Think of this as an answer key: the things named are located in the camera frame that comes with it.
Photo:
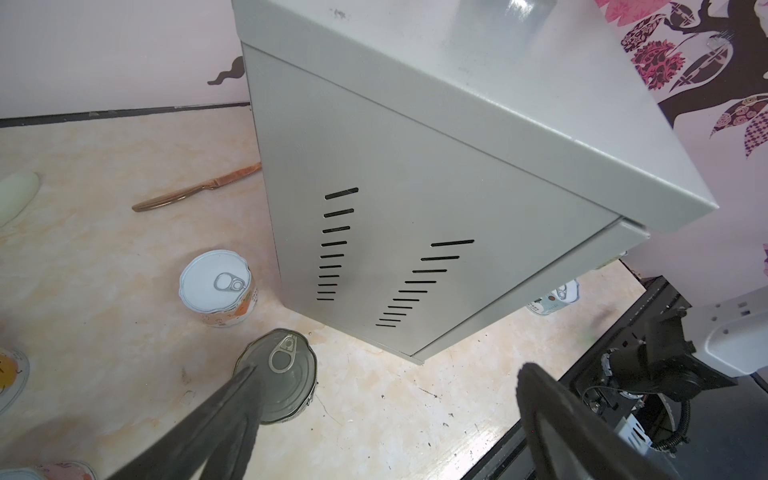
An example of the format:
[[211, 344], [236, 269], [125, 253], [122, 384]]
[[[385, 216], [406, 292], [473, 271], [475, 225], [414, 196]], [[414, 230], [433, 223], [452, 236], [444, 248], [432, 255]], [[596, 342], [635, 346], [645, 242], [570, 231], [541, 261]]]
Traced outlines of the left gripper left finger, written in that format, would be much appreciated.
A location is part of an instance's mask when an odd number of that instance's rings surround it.
[[261, 373], [240, 370], [113, 479], [242, 479], [261, 423]]

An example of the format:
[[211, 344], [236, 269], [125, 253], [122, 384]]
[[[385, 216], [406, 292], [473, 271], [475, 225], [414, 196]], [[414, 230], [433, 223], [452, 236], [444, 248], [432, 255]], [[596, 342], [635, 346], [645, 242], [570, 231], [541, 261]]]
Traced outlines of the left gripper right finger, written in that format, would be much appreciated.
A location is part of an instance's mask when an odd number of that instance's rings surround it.
[[521, 422], [539, 479], [669, 479], [535, 363], [518, 373]]

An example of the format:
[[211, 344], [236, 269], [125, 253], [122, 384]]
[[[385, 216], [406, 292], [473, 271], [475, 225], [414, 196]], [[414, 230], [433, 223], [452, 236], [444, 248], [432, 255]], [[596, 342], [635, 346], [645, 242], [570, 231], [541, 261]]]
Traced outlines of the dark grey tin can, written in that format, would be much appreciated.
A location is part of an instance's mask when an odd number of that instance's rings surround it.
[[260, 375], [262, 425], [290, 421], [311, 403], [317, 383], [317, 356], [301, 333], [277, 328], [247, 345], [233, 374], [255, 365]]

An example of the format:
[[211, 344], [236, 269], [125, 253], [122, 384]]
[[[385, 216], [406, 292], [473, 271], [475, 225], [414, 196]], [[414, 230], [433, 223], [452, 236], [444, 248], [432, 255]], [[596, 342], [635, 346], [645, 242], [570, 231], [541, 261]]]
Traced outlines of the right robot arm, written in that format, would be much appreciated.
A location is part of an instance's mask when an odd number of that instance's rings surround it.
[[675, 430], [663, 440], [642, 435], [630, 445], [644, 454], [673, 453], [687, 440], [691, 400], [705, 390], [735, 386], [767, 367], [767, 288], [724, 302], [666, 313], [646, 325], [645, 339], [600, 357], [600, 374], [579, 392], [597, 412], [602, 393], [639, 401], [664, 396], [680, 404]]

